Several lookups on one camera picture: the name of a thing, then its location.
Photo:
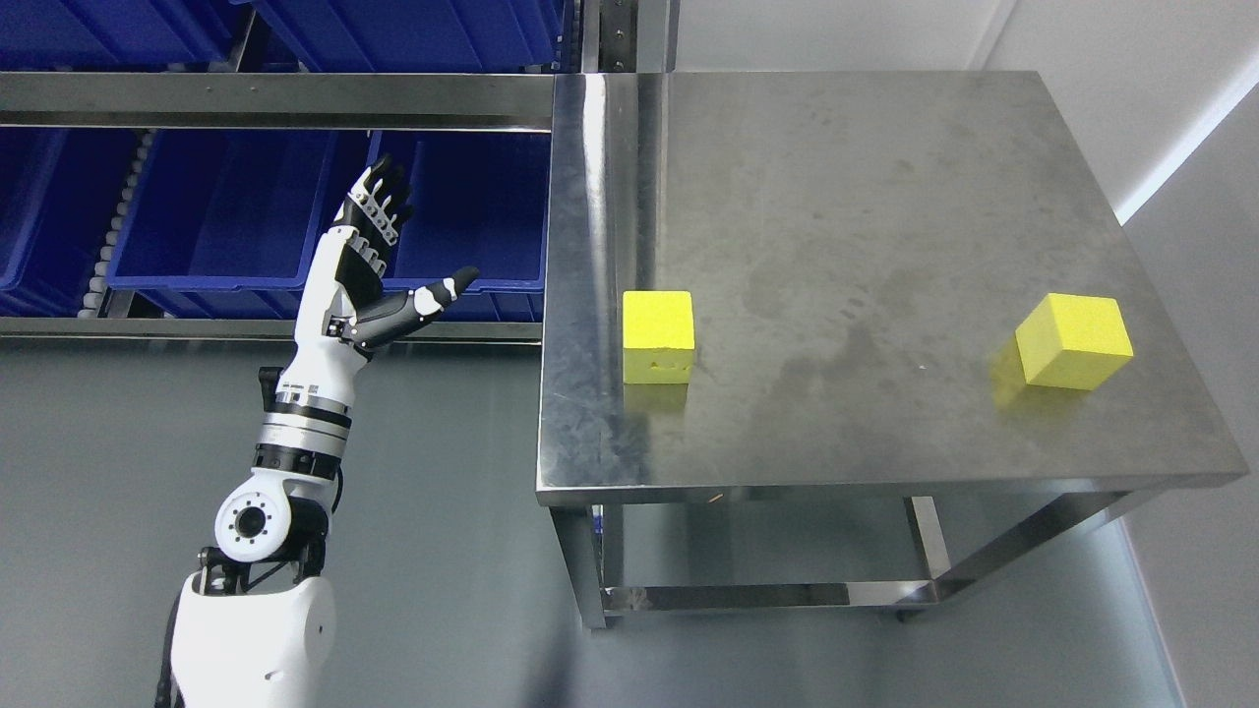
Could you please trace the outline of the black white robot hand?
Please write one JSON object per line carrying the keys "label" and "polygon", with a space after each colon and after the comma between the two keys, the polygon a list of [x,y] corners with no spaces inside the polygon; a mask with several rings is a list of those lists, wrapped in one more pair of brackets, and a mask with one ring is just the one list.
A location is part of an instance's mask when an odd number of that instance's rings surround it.
{"label": "black white robot hand", "polygon": [[384,291],[413,207],[403,168],[383,155],[349,188],[319,238],[295,323],[296,354],[274,385],[269,411],[345,414],[354,380],[375,351],[436,323],[480,276],[477,267],[403,292]]}

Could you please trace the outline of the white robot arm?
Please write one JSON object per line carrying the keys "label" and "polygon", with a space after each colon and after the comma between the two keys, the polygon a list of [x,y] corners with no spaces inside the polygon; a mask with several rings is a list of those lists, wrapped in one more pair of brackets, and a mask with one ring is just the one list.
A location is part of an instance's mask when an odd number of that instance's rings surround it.
{"label": "white robot arm", "polygon": [[336,637],[327,578],[355,373],[261,370],[264,423],[246,479],[172,601],[156,707],[312,707]]}

